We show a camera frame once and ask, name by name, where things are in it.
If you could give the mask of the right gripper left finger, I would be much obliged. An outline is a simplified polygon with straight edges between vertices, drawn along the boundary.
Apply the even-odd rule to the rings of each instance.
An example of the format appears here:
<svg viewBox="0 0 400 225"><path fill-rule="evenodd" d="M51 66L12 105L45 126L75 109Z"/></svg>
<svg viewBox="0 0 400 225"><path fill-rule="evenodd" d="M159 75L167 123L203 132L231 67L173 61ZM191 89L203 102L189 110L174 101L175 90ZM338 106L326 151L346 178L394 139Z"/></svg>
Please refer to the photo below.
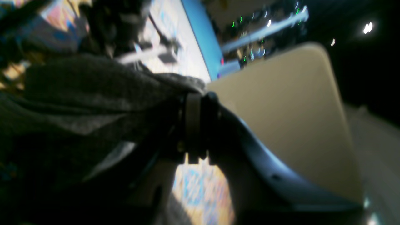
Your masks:
<svg viewBox="0 0 400 225"><path fill-rule="evenodd" d="M120 162L76 189L90 209L84 224L150 225L168 198L178 164L202 156L202 96L189 93Z"/></svg>

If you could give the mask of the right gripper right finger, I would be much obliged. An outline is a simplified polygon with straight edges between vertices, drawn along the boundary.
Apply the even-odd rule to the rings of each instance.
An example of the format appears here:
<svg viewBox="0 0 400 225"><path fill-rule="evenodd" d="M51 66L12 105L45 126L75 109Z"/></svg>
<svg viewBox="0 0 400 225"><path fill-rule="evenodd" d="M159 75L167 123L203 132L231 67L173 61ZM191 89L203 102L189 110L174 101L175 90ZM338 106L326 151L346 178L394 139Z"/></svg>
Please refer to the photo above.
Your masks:
<svg viewBox="0 0 400 225"><path fill-rule="evenodd" d="M276 157L215 93L201 100L211 165L228 180L236 225L364 225L362 203L311 182Z"/></svg>

